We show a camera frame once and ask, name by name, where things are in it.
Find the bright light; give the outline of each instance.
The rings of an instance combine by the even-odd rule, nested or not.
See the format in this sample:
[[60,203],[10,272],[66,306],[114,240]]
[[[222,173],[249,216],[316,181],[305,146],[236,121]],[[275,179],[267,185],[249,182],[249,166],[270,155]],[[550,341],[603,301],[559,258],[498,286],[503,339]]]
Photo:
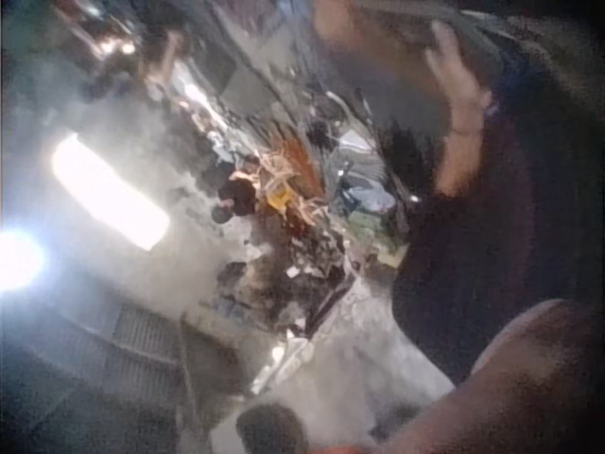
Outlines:
[[105,55],[111,54],[115,50],[116,42],[113,39],[109,39],[100,44],[101,51]]
[[273,360],[275,362],[280,362],[282,360],[282,358],[284,357],[284,353],[285,353],[285,348],[281,347],[281,346],[277,346],[277,347],[273,347],[273,350],[271,350],[271,356],[273,357]]
[[225,120],[223,120],[222,116],[220,116],[218,112],[215,111],[210,105],[210,102],[208,101],[208,96],[206,96],[196,84],[185,84],[185,94],[192,101],[196,101],[201,104],[201,106],[208,111],[210,116],[215,120],[216,123],[218,123],[218,126],[220,126],[223,130],[226,130],[228,128],[228,125]]
[[168,215],[122,181],[76,134],[59,144],[52,165],[55,176],[94,218],[140,248],[150,251],[166,233]]
[[134,53],[135,50],[136,47],[134,47],[134,43],[132,42],[122,44],[122,53],[124,55],[131,55]]
[[42,269],[42,249],[26,234],[0,233],[0,292],[27,286]]

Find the person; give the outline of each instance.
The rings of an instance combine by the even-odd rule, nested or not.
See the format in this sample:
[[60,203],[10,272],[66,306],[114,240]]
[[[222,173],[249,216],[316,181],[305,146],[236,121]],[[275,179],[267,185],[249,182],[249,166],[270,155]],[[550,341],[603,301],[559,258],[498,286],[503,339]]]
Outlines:
[[250,216],[256,211],[256,189],[244,179],[230,179],[218,189],[219,202],[212,210],[212,219],[224,224],[233,216]]
[[212,219],[217,224],[224,224],[233,216],[250,216],[256,213],[255,172],[260,162],[255,156],[247,156],[240,169],[230,163],[221,163],[221,171],[227,169],[228,177],[218,189],[219,203],[212,210]]

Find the dark hair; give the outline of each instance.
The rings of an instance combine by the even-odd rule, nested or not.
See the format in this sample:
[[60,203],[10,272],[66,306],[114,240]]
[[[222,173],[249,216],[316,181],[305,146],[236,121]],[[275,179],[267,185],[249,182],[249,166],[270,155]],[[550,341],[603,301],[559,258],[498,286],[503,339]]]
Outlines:
[[235,429],[249,454],[304,454],[307,449],[303,425],[294,411],[279,404],[244,411]]
[[229,222],[233,217],[233,208],[231,206],[215,205],[212,209],[212,220],[217,224]]

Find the floor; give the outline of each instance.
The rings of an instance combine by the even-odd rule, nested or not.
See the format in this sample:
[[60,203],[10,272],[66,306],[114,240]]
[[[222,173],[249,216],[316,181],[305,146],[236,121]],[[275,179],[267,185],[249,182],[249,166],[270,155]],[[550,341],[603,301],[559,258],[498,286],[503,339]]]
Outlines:
[[[312,445],[375,443],[370,431],[393,413],[401,422],[452,389],[390,314],[387,292],[354,285],[314,339],[308,362],[249,403],[279,402],[300,417]],[[244,453],[233,414],[212,433],[216,454]]]

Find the cloth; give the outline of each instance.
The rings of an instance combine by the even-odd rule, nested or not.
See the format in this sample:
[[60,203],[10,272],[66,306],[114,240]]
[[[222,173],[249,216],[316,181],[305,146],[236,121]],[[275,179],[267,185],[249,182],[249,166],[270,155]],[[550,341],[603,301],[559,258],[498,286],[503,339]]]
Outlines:
[[255,212],[256,190],[246,180],[227,181],[218,189],[218,198],[222,201],[233,200],[233,213],[236,216],[249,216]]

